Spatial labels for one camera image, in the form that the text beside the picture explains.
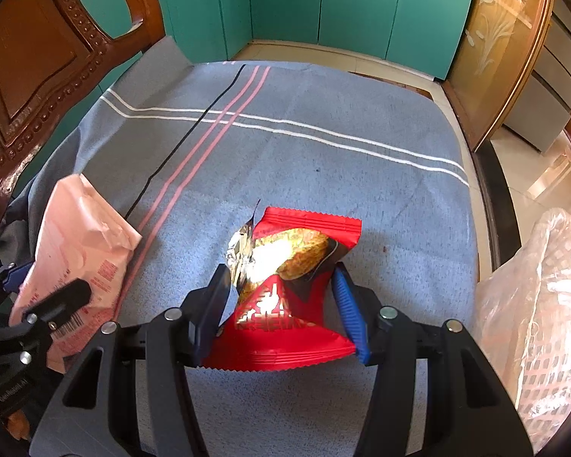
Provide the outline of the pink paper bag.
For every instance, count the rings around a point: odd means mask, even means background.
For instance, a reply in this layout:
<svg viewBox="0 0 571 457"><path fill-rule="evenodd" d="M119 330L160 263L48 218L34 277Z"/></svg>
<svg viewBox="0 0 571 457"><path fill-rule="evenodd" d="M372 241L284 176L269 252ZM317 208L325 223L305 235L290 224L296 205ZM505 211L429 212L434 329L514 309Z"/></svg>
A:
<svg viewBox="0 0 571 457"><path fill-rule="evenodd" d="M47 365L63 374L67 359L83 350L104 323L114 319L126 268L141 235L82 174L60 179L41 222L35 262L14 303L9 324L19 323L34 303L81 278L90 301L51 334Z"/></svg>

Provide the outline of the red snack wrapper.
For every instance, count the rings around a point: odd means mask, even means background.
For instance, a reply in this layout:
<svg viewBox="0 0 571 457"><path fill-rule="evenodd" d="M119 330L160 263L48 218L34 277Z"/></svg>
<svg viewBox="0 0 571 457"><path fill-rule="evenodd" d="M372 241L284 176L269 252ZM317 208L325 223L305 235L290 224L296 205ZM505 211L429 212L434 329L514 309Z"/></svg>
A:
<svg viewBox="0 0 571 457"><path fill-rule="evenodd" d="M269 206L228 250L239 294L205 368L278 371L354 354L346 336L326 327L324 302L335 265L358 243L357 218Z"/></svg>

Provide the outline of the white lattice trash basket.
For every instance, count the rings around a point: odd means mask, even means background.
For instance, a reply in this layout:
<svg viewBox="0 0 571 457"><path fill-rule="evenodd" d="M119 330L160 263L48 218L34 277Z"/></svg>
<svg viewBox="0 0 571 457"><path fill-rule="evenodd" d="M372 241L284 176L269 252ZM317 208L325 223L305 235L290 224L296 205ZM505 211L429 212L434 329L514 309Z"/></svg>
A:
<svg viewBox="0 0 571 457"><path fill-rule="evenodd" d="M571 215L545 211L513 258L477 284L472 336L540 451L571 413Z"/></svg>

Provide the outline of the teal kitchen cabinets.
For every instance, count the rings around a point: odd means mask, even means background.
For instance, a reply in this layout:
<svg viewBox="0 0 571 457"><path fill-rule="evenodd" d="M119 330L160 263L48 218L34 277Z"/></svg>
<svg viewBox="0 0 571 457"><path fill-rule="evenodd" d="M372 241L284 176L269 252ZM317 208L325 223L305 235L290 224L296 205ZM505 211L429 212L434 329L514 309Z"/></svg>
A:
<svg viewBox="0 0 571 457"><path fill-rule="evenodd" d="M472 0L158 0L167 34L195 63L254 40L323 45L445 80Z"/></svg>

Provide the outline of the blue striped tablecloth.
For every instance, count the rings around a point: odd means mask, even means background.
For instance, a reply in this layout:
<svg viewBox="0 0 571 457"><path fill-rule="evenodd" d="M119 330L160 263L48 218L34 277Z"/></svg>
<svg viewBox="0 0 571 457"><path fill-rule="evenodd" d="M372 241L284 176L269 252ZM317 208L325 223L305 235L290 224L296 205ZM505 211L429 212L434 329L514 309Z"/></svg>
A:
<svg viewBox="0 0 571 457"><path fill-rule="evenodd" d="M357 284L420 323L471 319L477 240L460 146L416 93L316 65L196 65L163 39L14 198L1 258L33 256L53 187L74 173L142 236L124 326L206 285L231 236L268 208L360 220L345 256Z"/></svg>

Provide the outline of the brown wooden chair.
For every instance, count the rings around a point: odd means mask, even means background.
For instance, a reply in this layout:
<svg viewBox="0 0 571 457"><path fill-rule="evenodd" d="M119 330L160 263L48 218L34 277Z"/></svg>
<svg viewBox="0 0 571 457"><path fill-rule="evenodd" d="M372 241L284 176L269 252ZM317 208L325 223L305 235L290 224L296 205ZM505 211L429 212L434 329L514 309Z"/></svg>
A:
<svg viewBox="0 0 571 457"><path fill-rule="evenodd" d="M165 35L158 0L126 0L111 37L81 0L0 0L0 224L24 169L70 109Z"/></svg>

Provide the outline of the wooden glass door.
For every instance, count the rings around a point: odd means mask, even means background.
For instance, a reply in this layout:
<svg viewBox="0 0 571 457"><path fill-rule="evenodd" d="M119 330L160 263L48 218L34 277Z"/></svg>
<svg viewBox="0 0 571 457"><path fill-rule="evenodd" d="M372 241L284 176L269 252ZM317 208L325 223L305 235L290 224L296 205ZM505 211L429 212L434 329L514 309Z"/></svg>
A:
<svg viewBox="0 0 571 457"><path fill-rule="evenodd" d="M545 42L554 0L472 0L443 83L470 151L506 120Z"/></svg>

